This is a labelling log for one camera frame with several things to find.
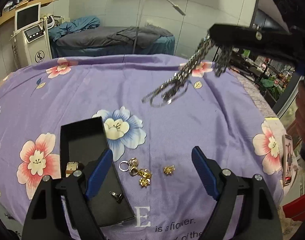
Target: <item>floor lamp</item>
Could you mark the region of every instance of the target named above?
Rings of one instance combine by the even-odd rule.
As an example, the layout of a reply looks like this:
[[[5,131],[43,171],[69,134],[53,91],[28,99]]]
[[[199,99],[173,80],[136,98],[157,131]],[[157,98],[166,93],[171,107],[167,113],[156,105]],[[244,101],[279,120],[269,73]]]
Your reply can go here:
[[[141,18],[142,18],[142,16],[143,16],[145,1],[146,1],[146,0],[143,0],[143,4],[142,4],[142,6],[141,6],[140,15],[139,15],[138,23],[137,23],[136,36],[135,36],[134,47],[133,47],[133,54],[135,54],[135,48],[136,48],[137,39],[138,39],[138,31],[139,31],[139,26],[140,26]],[[172,4],[172,6],[173,6],[182,16],[185,16],[185,15],[186,15],[186,14],[183,12],[183,10],[179,8],[178,5],[174,4],[171,0],[167,0],[167,1],[170,2],[170,3]]]

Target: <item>floral bedsheet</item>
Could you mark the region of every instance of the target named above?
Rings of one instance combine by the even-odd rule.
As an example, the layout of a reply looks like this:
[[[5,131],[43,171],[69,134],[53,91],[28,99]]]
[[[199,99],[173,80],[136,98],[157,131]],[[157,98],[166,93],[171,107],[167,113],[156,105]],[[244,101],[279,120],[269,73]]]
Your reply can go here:
[[[107,239],[192,239],[214,208],[191,161],[198,145],[236,175],[263,175],[276,204],[283,197],[277,141],[240,82],[202,64],[187,92],[153,108],[141,99],[185,60],[169,55],[59,58],[20,69],[0,86],[0,203],[25,220],[41,178],[60,177],[61,125],[101,116],[115,165],[136,157],[151,185],[117,169],[136,219],[102,228]],[[174,165],[172,176],[163,168]],[[238,199],[226,234],[233,236]],[[77,239],[78,234],[71,230]]]

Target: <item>silver ring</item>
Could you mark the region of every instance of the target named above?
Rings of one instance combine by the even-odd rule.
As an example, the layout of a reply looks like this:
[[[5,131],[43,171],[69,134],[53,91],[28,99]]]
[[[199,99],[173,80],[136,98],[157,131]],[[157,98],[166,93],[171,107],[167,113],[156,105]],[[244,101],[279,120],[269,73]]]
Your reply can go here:
[[[123,169],[121,168],[121,164],[122,164],[122,163],[127,163],[128,168],[127,168],[126,170],[123,170]],[[128,161],[122,161],[122,162],[119,163],[119,166],[118,166],[118,167],[119,167],[119,169],[120,169],[121,171],[125,172],[125,171],[129,171],[129,167],[130,167],[130,166],[129,166]]]

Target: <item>logo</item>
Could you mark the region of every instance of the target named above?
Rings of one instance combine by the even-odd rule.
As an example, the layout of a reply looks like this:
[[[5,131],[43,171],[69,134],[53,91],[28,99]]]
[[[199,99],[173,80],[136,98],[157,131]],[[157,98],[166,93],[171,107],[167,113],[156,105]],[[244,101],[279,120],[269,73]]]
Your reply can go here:
[[[35,61],[37,63],[42,62],[44,58],[45,58],[45,53],[42,50],[38,51],[35,55]]]

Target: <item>black gift box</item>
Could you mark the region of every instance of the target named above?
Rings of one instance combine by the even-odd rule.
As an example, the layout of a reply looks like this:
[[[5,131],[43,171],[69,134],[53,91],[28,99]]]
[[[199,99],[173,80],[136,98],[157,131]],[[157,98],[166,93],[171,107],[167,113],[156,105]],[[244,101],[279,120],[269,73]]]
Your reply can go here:
[[[95,161],[109,149],[101,117],[63,125],[60,129],[60,170],[62,178],[66,177],[68,162],[87,165]],[[115,165],[112,163],[98,194],[87,202],[99,227],[115,225],[135,217],[126,196],[121,203],[110,194],[124,193]],[[69,215],[71,224],[74,221]]]

